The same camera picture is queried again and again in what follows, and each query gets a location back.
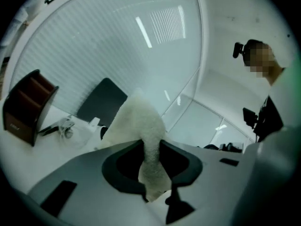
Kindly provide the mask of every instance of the white ceiling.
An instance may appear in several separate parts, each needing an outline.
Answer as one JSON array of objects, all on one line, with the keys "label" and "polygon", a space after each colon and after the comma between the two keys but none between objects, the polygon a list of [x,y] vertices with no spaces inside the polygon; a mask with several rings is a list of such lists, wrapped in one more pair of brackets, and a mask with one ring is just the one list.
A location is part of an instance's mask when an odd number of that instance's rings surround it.
[{"label": "white ceiling", "polygon": [[269,0],[206,1],[212,25],[207,70],[233,79],[264,100],[269,92],[267,81],[248,72],[242,56],[233,58],[234,44],[261,40],[272,47],[279,64],[287,67],[298,50],[289,26]]}]

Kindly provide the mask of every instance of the wooden pen holder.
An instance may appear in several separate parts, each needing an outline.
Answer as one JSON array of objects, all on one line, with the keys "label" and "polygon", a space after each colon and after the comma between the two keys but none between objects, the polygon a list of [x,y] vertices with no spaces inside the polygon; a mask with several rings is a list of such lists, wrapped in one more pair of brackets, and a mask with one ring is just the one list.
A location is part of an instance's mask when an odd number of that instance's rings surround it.
[{"label": "wooden pen holder", "polygon": [[57,89],[39,70],[23,77],[4,102],[4,130],[34,146]]}]

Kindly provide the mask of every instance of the fluffy white towel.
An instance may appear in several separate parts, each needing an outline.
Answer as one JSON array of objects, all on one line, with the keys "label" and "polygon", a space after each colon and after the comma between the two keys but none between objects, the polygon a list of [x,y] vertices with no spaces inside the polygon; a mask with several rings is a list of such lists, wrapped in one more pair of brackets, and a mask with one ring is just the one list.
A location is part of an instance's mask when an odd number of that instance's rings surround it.
[{"label": "fluffy white towel", "polygon": [[114,121],[104,134],[100,149],[139,140],[144,142],[144,161],[138,180],[146,188],[146,199],[156,200],[171,189],[171,180],[159,161],[159,143],[165,138],[165,126],[158,112],[137,90],[120,107]]}]

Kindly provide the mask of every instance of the table surface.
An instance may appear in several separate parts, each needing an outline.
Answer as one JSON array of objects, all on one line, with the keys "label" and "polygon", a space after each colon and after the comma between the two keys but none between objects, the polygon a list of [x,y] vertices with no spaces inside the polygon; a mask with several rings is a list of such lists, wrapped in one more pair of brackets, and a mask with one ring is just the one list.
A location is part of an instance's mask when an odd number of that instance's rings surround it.
[{"label": "table surface", "polygon": [[[74,135],[62,140],[58,132],[44,137],[38,135],[34,147],[15,137],[3,128],[2,107],[4,97],[0,100],[0,165],[9,183],[15,189],[27,194],[30,189],[46,175],[65,164],[70,159],[88,152],[92,152],[100,144],[100,127],[91,129],[88,122],[75,116],[71,120],[77,128],[89,128],[89,140],[87,143],[72,143],[76,140],[78,130],[74,129]],[[51,106],[41,129],[59,121],[69,114]]]}]

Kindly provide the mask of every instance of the white desk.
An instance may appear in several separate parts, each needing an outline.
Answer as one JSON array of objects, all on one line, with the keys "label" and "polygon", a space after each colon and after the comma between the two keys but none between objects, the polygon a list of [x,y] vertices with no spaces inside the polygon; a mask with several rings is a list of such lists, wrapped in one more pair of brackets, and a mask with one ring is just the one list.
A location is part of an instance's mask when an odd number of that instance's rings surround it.
[{"label": "white desk", "polygon": [[[42,178],[67,161],[93,151],[100,144],[100,127],[97,127],[88,143],[81,148],[74,148],[69,143],[63,143],[58,132],[44,137],[38,135],[35,146],[32,147],[10,132],[4,131],[2,107],[5,98],[0,101],[0,165],[11,186],[25,194]],[[51,106],[42,129],[68,115]],[[74,116],[72,120],[75,125],[88,126],[87,122]]]}]

